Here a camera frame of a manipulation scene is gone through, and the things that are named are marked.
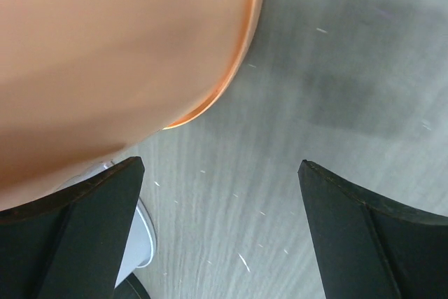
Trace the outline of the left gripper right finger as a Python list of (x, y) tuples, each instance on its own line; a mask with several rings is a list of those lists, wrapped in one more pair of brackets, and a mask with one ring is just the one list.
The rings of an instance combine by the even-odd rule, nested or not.
[(327, 298), (447, 297), (447, 217), (312, 161), (302, 161), (298, 178)]

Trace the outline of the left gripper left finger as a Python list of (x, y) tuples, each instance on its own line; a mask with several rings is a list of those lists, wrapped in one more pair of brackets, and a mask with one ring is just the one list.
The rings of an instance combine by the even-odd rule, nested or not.
[(112, 298), (144, 177), (140, 157), (1, 212), (2, 298)]

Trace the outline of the orange bucket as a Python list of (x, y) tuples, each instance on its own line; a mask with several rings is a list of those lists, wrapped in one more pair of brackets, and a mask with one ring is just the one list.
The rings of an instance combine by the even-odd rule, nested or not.
[(1, 0), (1, 208), (204, 113), (262, 2)]

